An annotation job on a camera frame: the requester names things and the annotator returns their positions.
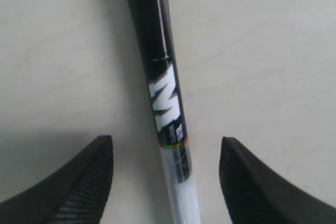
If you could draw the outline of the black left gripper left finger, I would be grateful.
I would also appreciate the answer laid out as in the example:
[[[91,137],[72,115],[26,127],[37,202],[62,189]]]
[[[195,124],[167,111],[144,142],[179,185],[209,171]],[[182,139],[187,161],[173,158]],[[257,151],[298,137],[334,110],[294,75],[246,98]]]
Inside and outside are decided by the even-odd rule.
[[[1,202],[1,223],[100,223],[112,178],[112,137],[100,135],[60,169]]]

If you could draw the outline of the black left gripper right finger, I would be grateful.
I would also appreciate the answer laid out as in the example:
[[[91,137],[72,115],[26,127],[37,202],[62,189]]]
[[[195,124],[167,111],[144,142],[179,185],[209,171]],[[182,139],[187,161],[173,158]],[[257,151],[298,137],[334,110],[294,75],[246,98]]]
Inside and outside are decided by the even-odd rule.
[[[234,137],[223,137],[219,182],[232,223],[335,223],[335,207],[290,183]]]

